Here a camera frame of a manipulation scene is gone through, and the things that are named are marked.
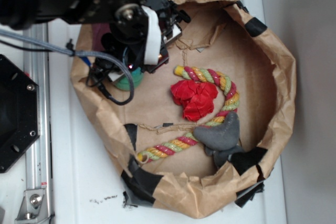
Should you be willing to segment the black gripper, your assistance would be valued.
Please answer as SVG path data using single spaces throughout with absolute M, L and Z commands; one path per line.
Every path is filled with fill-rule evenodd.
M 169 60 L 167 45 L 191 22 L 172 0 L 107 0 L 111 18 L 93 25 L 93 49 L 116 57 L 130 71 L 154 72 Z

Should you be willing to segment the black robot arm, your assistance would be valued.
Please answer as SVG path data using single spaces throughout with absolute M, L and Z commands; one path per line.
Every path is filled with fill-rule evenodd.
M 104 26 L 102 51 L 148 72 L 168 61 L 166 45 L 180 35 L 179 23 L 191 20 L 172 0 L 1 0 L 1 24 L 11 29 L 55 19 Z

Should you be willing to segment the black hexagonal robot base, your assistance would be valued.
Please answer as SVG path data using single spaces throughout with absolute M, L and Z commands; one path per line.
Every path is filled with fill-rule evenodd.
M 38 85 L 1 55 L 1 173 L 39 137 Z

